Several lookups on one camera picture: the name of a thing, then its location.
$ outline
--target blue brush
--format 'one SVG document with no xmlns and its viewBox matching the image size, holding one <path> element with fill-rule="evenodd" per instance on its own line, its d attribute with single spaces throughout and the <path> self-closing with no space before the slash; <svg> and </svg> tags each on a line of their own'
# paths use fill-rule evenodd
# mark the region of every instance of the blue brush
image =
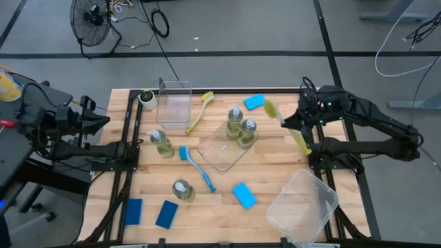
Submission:
<svg viewBox="0 0 441 248">
<path fill-rule="evenodd" d="M 179 156 L 181 157 L 182 161 L 188 160 L 192 165 L 194 165 L 199 170 L 205 182 L 207 183 L 208 187 L 213 193 L 216 189 L 213 187 L 212 182 L 209 180 L 209 177 L 204 172 L 204 170 L 192 160 L 192 157 L 190 156 L 190 149 L 188 147 L 179 147 Z"/>
</svg>

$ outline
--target red object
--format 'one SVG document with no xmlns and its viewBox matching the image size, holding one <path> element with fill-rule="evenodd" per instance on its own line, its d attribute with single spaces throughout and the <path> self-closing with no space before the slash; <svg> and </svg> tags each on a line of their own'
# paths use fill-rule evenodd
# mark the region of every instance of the red object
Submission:
<svg viewBox="0 0 441 248">
<path fill-rule="evenodd" d="M 4 126 L 4 127 L 15 127 L 15 123 L 14 123 L 13 121 L 0 120 L 0 126 Z"/>
</svg>

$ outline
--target wooden table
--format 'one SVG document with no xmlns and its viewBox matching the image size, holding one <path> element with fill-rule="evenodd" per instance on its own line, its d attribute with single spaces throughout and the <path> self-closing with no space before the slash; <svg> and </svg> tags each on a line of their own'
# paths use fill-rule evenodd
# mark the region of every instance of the wooden table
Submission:
<svg viewBox="0 0 441 248">
<path fill-rule="evenodd" d="M 112 90 L 107 115 L 111 121 L 104 127 L 102 144 L 121 139 L 129 90 Z M 309 169 L 307 157 L 280 123 L 270 119 L 262 107 L 246 110 L 243 100 L 252 94 L 215 94 L 216 99 L 205 109 L 198 126 L 190 136 L 183 130 L 165 130 L 176 148 L 171 159 L 162 159 L 150 142 L 146 131 L 162 129 L 156 122 L 156 110 L 143 110 L 139 138 L 141 144 L 139 168 L 134 173 L 130 198 L 143 199 L 140 225 L 126 226 L 124 243 L 213 243 L 213 242 L 280 242 L 281 234 L 266 219 L 266 211 L 281 189 L 299 169 Z M 297 94 L 265 94 L 265 98 L 277 102 L 283 116 L 288 117 L 297 108 Z M 192 97 L 192 119 L 202 106 L 199 95 Z M 220 175 L 205 162 L 197 147 L 226 120 L 232 103 L 237 103 L 245 118 L 254 118 L 260 134 L 246 154 L 224 175 Z M 135 118 L 137 104 L 132 110 Z M 133 132 L 134 121 L 131 121 Z M 324 127 L 325 136 L 345 140 L 341 122 Z M 209 174 L 216 192 L 211 194 L 200 173 L 187 161 L 181 161 L 178 147 L 190 147 L 192 158 Z M 340 206 L 359 228 L 369 235 L 369 228 L 356 177 L 348 169 L 334 169 L 334 180 Z M 84 223 L 79 240 L 89 236 L 109 207 L 114 172 L 106 172 L 91 186 L 85 206 Z M 192 203 L 184 203 L 172 193 L 172 184 L 185 179 L 196 189 Z M 232 187 L 245 182 L 257 198 L 257 204 L 244 210 Z M 179 204 L 172 227 L 164 229 L 155 225 L 164 200 Z M 119 213 L 114 217 L 112 238 L 116 238 Z M 333 235 L 337 235 L 334 219 L 331 219 Z M 317 241 L 324 241 L 322 232 Z"/>
</svg>

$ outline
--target electric fan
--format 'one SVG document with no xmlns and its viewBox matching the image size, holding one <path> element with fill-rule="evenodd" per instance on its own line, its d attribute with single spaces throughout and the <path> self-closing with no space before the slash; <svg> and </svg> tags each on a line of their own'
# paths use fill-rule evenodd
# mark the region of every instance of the electric fan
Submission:
<svg viewBox="0 0 441 248">
<path fill-rule="evenodd" d="M 80 44 L 81 54 L 86 58 L 103 57 L 115 51 L 122 39 L 121 33 L 110 23 L 108 0 L 73 0 L 70 6 L 70 25 Z M 106 54 L 87 56 L 84 54 L 83 45 L 93 47 L 104 41 L 109 29 L 113 29 L 118 35 L 114 47 Z"/>
</svg>

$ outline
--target gray floor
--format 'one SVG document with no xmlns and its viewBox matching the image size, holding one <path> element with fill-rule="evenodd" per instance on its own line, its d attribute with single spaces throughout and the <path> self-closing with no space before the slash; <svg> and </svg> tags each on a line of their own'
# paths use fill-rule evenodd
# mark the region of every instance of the gray floor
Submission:
<svg viewBox="0 0 441 248">
<path fill-rule="evenodd" d="M 387 10 L 396 1 L 320 0 L 329 38 L 334 51 L 376 51 L 392 23 L 371 23 L 358 19 L 361 11 Z M 3 0 L 0 8 L 0 33 L 19 2 Z M 79 53 L 79 46 L 69 24 L 69 0 L 28 0 L 0 54 Z M 178 0 L 160 2 L 170 21 L 170 36 L 161 44 L 168 52 L 295 50 L 325 51 L 312 1 L 309 0 Z M 145 7 L 150 12 L 154 3 Z M 436 0 L 417 1 L 411 11 L 432 17 L 441 10 Z M 138 16 L 139 10 L 124 8 L 118 18 Z M 399 24 L 385 51 L 404 51 L 406 37 L 419 24 Z M 146 43 L 152 31 L 144 23 L 127 20 L 117 24 L 127 45 Z M 441 31 L 436 30 L 415 50 L 441 50 Z M 105 52 L 114 43 L 109 34 L 99 46 L 87 52 Z M 117 52 L 159 52 L 158 43 Z M 433 57 L 380 58 L 385 73 L 404 72 L 422 67 Z M 339 57 L 336 59 L 346 90 L 371 99 L 380 109 L 399 121 L 408 123 L 409 112 L 390 110 L 388 100 L 411 99 L 424 74 L 417 72 L 398 78 L 384 78 L 376 73 L 373 58 Z M 297 86 L 302 76 L 316 85 L 334 84 L 326 57 L 304 56 L 229 56 L 170 58 L 176 73 L 194 87 Z M 158 77 L 174 79 L 163 58 L 136 59 L 0 59 L 0 65 L 13 68 L 38 81 L 48 80 L 52 87 L 69 92 L 75 98 L 88 94 L 105 107 L 112 88 L 156 87 Z M 426 99 L 441 91 L 440 65 L 427 76 L 417 99 Z M 425 137 L 423 147 L 441 162 L 437 141 L 437 112 L 415 112 L 415 126 Z M 356 128 L 358 140 L 378 140 L 384 135 L 370 128 Z M 99 137 L 91 138 L 98 143 Z M 441 173 L 424 154 L 412 163 L 393 161 L 384 156 L 365 161 L 366 175 L 383 240 L 441 243 Z M 26 187 L 19 197 L 22 203 Z M 38 199 L 58 218 L 29 232 L 27 238 L 13 240 L 14 247 L 63 245 L 72 241 L 81 223 L 81 199 L 66 200 L 43 191 Z M 36 214 L 7 213 L 11 229 Z"/>
</svg>

